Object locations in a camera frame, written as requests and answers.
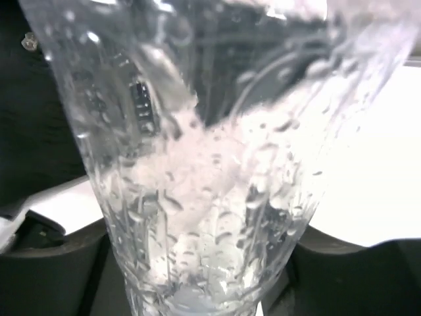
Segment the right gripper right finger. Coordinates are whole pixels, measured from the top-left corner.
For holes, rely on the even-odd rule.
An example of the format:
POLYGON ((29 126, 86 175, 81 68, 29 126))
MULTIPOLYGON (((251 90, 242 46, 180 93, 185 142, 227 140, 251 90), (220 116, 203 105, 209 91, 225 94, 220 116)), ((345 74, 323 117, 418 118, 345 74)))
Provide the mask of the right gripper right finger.
POLYGON ((419 315, 420 240, 364 248, 308 227, 264 315, 419 315))

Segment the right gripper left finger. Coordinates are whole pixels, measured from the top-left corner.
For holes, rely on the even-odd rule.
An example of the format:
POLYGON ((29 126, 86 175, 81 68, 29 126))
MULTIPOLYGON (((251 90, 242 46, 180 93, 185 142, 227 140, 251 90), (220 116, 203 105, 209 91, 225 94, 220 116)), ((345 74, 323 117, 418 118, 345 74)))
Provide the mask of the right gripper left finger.
POLYGON ((102 219, 69 235, 29 212, 1 254, 2 315, 130 315, 102 219))

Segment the clear unlabelled plastic bottle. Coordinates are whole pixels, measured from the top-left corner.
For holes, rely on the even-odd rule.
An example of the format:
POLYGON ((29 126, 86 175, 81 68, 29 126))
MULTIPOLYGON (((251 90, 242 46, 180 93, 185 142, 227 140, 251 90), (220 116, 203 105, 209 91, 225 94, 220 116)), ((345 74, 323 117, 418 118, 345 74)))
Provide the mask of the clear unlabelled plastic bottle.
POLYGON ((419 1, 21 1, 132 315, 254 315, 419 1))

